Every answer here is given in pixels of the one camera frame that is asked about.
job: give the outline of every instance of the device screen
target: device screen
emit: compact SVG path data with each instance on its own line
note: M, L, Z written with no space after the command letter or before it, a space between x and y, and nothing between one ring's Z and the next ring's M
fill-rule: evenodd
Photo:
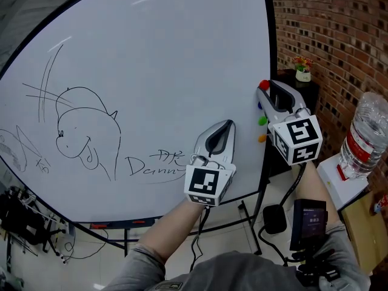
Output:
M325 210L317 208L303 209L302 238L320 236L325 232Z

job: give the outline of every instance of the forearm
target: forearm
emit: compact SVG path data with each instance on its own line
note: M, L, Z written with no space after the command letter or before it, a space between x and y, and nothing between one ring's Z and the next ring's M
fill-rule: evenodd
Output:
M328 226L340 219L332 198L330 197L329 192L327 191L325 185L319 177L318 172L316 171L314 164L311 161L307 162L304 174L298 184L298 187L296 188L296 197L313 199L316 201L325 201L326 210L328 213Z
M187 238L204 206L184 200L155 223L139 240L166 262Z

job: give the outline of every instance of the green magnet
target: green magnet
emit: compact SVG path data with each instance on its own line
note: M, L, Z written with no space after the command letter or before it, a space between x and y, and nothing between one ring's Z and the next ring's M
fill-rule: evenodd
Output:
M263 125L265 125L265 124L267 124L267 118L266 118L265 116L260 117L260 119L259 119L259 125L260 125L260 126L263 126Z

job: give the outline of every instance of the gray shirt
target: gray shirt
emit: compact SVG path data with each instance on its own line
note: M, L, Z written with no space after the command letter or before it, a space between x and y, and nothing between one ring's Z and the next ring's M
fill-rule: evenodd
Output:
M335 253L329 262L336 266L341 278L329 283L319 278L319 288L308 290L368 290L369 277L357 265L344 224L336 223L326 232L329 239L317 252L329 249ZM138 244L126 258L122 272L104 291L134 290L304 290L295 276L296 267L276 265L250 253L229 252L197 264L191 273L164 280L166 270L160 257Z

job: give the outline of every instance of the whiteboard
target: whiteboard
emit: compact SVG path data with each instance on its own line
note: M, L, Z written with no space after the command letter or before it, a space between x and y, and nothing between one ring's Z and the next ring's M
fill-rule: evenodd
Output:
M148 218L184 198L197 137L232 119L223 201L255 192L269 55L264 0L80 0L0 80L0 156L72 221Z

